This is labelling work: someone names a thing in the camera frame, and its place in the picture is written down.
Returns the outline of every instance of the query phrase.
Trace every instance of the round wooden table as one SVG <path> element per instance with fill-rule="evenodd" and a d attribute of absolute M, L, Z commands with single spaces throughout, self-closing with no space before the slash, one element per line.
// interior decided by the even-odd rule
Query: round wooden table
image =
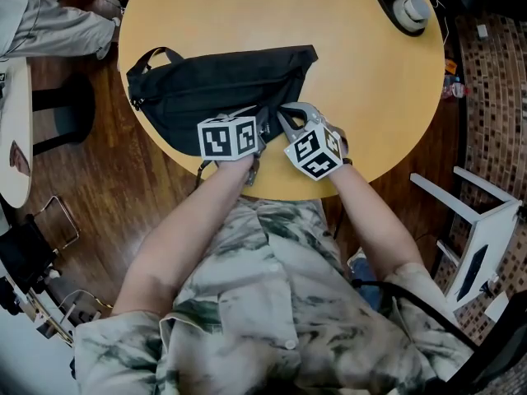
<path fill-rule="evenodd" d="M 397 30 L 377 0 L 130 0 L 119 40 L 121 78 L 128 89 L 126 72 L 159 46 L 189 58 L 313 44 L 319 60 L 299 100 L 346 131 L 353 164 L 372 181 L 413 149 L 436 111 L 445 58 L 432 16 L 424 34 L 412 38 Z M 162 55 L 154 65 L 164 63 Z M 176 151 L 134 112 L 156 144 L 196 174 L 201 159 Z M 327 179 L 312 181 L 292 166 L 283 153 L 287 144 L 282 134 L 268 145 L 244 194 L 281 200 L 334 195 Z M 213 170 L 207 167 L 203 177 Z"/>

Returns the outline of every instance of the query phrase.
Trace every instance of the wooden floor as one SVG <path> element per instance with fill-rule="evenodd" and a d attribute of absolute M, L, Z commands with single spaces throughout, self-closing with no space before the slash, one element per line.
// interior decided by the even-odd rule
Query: wooden floor
<path fill-rule="evenodd" d="M 78 7 L 107 6 L 92 0 L 66 0 Z M 63 251 L 56 267 L 63 274 L 56 298 L 76 288 L 113 303 L 124 274 L 145 235 L 176 207 L 194 185 L 194 176 L 169 159 L 142 130 L 124 94 L 117 71 L 117 51 L 102 62 L 88 58 L 31 60 L 34 89 L 58 86 L 71 72 L 84 72 L 96 93 L 96 120 L 91 135 L 78 146 L 63 146 L 34 159 L 33 187 L 26 211 L 36 211 L 52 194 L 60 195 L 82 230 L 81 239 Z M 35 139 L 54 133 L 50 113 L 35 115 Z M 428 267 L 436 255 L 435 240 L 443 231 L 447 210 L 413 186 L 411 172 L 445 189 L 453 186 L 457 159 L 458 108 L 441 103 L 431 126 L 399 165 L 372 183 L 408 227 Z M 330 229 L 340 215 L 338 197 L 324 200 Z M 66 235 L 57 209 L 39 219 L 52 241 Z M 338 234 L 343 258 L 358 243 L 344 217 Z"/>

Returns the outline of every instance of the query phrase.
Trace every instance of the black bag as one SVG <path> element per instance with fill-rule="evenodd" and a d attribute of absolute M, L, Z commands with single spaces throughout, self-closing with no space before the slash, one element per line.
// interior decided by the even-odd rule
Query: black bag
<path fill-rule="evenodd" d="M 164 51 L 170 64 L 150 68 L 152 55 Z M 269 124 L 263 139 L 269 142 L 282 133 L 277 107 L 298 101 L 305 74 L 316 60 L 312 45 L 186 59 L 159 47 L 128 71 L 128 95 L 172 147 L 199 156 L 196 125 L 218 114 L 267 106 Z"/>

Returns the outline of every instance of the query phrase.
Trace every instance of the bag strap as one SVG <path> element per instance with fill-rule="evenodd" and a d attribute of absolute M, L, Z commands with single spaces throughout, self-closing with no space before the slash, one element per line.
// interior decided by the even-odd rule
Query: bag strap
<path fill-rule="evenodd" d="M 461 331 L 461 329 L 459 329 L 445 316 L 443 316 L 441 313 L 431 307 L 427 302 L 421 300 L 419 297 L 408 291 L 406 288 L 403 288 L 402 286 L 397 286 L 395 284 L 392 284 L 391 282 L 363 280 L 352 280 L 352 286 L 353 288 L 360 288 L 361 286 L 377 286 L 382 290 L 385 290 L 386 292 L 390 293 L 393 297 L 397 299 L 405 298 L 410 303 L 416 305 L 419 309 L 425 312 L 428 316 L 435 319 L 448 333 L 454 335 L 472 351 L 476 351 L 478 349 L 478 345 L 469 337 L 467 337 L 463 333 L 463 331 Z"/>
<path fill-rule="evenodd" d="M 128 81 L 130 81 L 131 78 L 141 76 L 145 68 L 147 70 L 150 70 L 151 67 L 148 64 L 148 62 L 150 62 L 150 59 L 152 58 L 154 54 L 159 54 L 159 53 L 166 53 L 166 56 L 168 57 L 171 63 L 177 63 L 183 60 L 183 58 L 179 54 L 177 54 L 174 50 L 169 49 L 168 47 L 155 47 L 154 49 L 151 49 L 150 51 L 145 53 L 138 60 L 138 62 L 135 63 L 135 65 L 130 70 L 128 70 L 128 73 L 126 74 Z"/>

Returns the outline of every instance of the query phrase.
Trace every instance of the person's leg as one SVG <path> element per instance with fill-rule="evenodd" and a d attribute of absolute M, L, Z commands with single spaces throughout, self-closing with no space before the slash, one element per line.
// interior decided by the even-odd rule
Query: person's leg
<path fill-rule="evenodd" d="M 41 0 L 40 9 L 39 0 L 29 0 L 9 57 L 73 57 L 97 53 L 102 58 L 110 49 L 116 26 L 115 21 L 75 7 L 61 7 L 53 0 Z"/>
<path fill-rule="evenodd" d="M 359 248 L 357 252 L 351 256 L 347 265 L 351 270 L 351 278 L 353 280 L 363 280 L 363 281 L 377 281 L 373 269 L 371 269 L 366 255 L 362 251 L 362 248 Z M 380 289 L 376 286 L 362 286 L 357 288 L 357 292 L 362 296 L 362 298 L 371 306 L 375 311 L 379 310 L 381 293 Z"/>

